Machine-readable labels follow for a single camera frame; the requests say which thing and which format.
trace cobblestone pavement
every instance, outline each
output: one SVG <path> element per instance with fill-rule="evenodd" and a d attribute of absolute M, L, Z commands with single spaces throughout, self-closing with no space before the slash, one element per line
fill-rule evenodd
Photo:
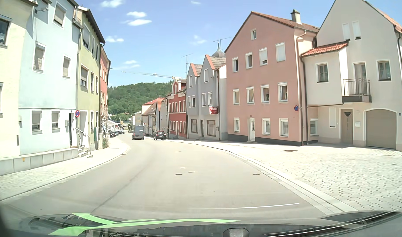
<path fill-rule="evenodd" d="M 118 138 L 110 138 L 109 142 L 109 148 L 92 151 L 93 157 L 77 157 L 0 176 L 0 201 L 89 170 L 120 156 L 128 149 L 128 145 Z"/>
<path fill-rule="evenodd" d="M 269 165 L 357 210 L 402 208 L 402 152 L 357 147 L 183 141 Z"/>

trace yellow-green building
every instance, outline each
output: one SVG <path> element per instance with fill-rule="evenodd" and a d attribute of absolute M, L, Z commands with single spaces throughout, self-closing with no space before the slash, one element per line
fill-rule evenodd
<path fill-rule="evenodd" d="M 90 9 L 79 6 L 76 21 L 82 26 L 77 61 L 77 137 L 80 146 L 92 151 L 98 149 L 100 137 L 100 48 L 105 41 Z"/>

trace chimney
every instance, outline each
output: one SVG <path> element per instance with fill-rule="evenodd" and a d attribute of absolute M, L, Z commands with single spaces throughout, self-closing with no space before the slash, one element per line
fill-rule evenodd
<path fill-rule="evenodd" d="M 300 22 L 300 12 L 296 11 L 295 9 L 293 9 L 293 12 L 291 13 L 291 20 L 293 22 L 296 22 L 297 24 L 302 24 Z"/>

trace forested hill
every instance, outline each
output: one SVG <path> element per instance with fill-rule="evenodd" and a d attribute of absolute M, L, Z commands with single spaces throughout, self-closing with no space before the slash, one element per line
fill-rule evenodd
<path fill-rule="evenodd" d="M 141 105 L 158 97 L 165 97 L 172 92 L 172 81 L 166 83 L 138 83 L 127 86 L 112 86 L 107 89 L 109 113 L 134 114 L 141 110 Z"/>

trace garage door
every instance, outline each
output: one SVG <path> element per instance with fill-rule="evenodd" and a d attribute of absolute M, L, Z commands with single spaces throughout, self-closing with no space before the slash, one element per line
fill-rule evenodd
<path fill-rule="evenodd" d="M 366 145 L 397 148 L 397 114 L 389 110 L 366 112 Z"/>

